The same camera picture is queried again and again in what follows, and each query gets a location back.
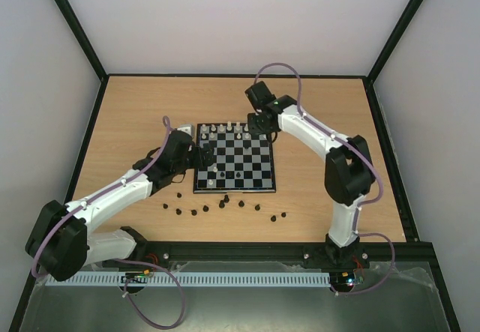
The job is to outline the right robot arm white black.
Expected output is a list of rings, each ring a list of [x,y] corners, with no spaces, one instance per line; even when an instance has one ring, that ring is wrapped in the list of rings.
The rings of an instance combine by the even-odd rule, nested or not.
[[[310,115],[300,100],[275,97],[263,81],[249,87],[245,95],[254,109],[247,115],[251,135],[288,133],[325,162],[325,190],[333,200],[327,256],[332,264],[345,265],[353,257],[350,244],[358,237],[360,210],[379,179],[366,140],[337,133]]]

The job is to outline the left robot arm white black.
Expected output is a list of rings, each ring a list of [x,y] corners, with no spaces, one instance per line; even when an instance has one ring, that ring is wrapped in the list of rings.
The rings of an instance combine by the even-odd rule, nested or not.
[[[138,238],[126,229],[99,233],[98,228],[130,205],[153,196],[189,169],[213,163],[213,148],[193,141],[188,128],[169,132],[161,147],[138,160],[120,178],[78,200],[42,207],[25,251],[33,258],[31,274],[42,267],[65,281],[87,265],[132,255]]]

